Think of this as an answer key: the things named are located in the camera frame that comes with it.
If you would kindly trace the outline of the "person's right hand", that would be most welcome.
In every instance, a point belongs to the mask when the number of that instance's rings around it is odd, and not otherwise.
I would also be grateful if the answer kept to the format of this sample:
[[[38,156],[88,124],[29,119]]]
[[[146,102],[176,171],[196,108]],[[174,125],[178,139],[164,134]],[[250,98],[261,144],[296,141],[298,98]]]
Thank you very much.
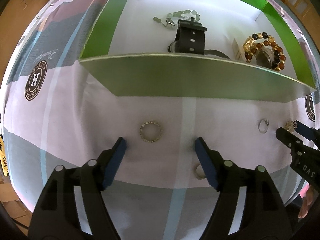
[[[310,185],[308,187],[304,187],[299,196],[302,198],[303,202],[298,214],[298,218],[304,218],[308,214],[308,211],[313,204],[314,187]]]

